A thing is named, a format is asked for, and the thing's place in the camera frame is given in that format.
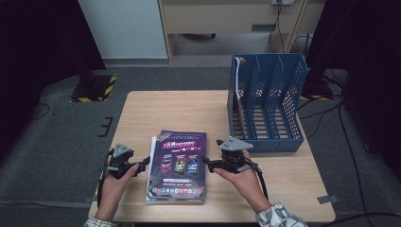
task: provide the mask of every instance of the patterned sleeve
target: patterned sleeve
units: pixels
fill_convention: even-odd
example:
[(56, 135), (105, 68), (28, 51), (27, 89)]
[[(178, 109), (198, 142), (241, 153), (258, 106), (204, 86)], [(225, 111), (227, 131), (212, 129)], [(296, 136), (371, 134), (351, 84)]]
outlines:
[(117, 225), (106, 220), (89, 218), (86, 220), (85, 225), (83, 225), (83, 227), (117, 227)]
[(280, 202), (275, 203), (271, 208), (256, 215), (260, 226), (268, 227), (306, 227), (306, 223), (299, 217), (287, 211)]

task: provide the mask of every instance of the gray carpet floor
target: gray carpet floor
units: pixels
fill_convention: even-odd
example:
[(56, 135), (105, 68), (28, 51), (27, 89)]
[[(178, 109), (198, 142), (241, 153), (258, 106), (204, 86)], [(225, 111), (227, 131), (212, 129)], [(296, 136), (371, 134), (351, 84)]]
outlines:
[[(128, 92), (228, 89), (230, 68), (124, 67), (109, 68), (108, 73), (116, 75), (117, 79), (106, 101), (70, 102), (78, 77), (64, 79), (43, 90), (41, 104), (0, 168), (0, 225), (83, 226), (89, 212), (85, 199), (96, 190), (104, 156), (113, 140)], [(326, 111), (341, 100), (341, 96), (336, 96), (333, 100), (310, 102), (299, 111), (299, 116), (304, 118)], [(304, 118), (302, 124), (305, 134), (312, 135), (309, 144), (327, 192), (339, 198), (333, 203), (337, 219), (363, 214), (353, 155), (340, 125), (338, 109), (326, 113), (322, 121), (321, 116)], [(400, 215), (401, 183), (380, 154), (365, 151), (363, 138), (350, 113), (341, 108), (341, 116), (356, 157), (367, 211)], [(99, 137), (105, 133), (102, 125), (109, 123), (108, 118), (113, 119), (111, 128), (107, 136)], [(54, 201), (71, 207), (49, 207)], [(401, 226), (401, 218), (380, 215), (369, 219), (374, 226)], [(188, 223), (184, 226), (220, 225)], [(368, 219), (355, 218), (333, 226), (369, 225)]]

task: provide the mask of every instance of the magazine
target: magazine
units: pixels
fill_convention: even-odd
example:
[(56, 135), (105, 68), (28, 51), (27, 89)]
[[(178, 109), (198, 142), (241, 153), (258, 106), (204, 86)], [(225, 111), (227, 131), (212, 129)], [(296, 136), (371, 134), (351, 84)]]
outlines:
[(153, 137), (146, 204), (202, 204), (205, 199), (206, 133), (161, 131)]

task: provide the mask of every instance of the black panel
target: black panel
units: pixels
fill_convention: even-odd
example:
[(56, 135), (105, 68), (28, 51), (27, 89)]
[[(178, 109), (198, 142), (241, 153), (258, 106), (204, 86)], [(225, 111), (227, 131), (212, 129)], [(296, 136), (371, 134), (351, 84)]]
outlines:
[(64, 38), (77, 47), (88, 70), (105, 68), (78, 1), (0, 1), (0, 160), (29, 120), (42, 89), (78, 74), (77, 63), (64, 51)]
[(327, 0), (307, 63), (320, 80), (326, 68), (346, 69), (345, 94), (371, 151), (401, 179), (401, 1)]

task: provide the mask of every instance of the white wall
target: white wall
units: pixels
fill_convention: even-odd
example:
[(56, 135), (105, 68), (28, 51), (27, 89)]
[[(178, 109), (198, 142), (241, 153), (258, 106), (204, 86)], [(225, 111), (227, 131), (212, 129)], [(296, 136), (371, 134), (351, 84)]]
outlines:
[(103, 59), (167, 59), (157, 0), (78, 0)]

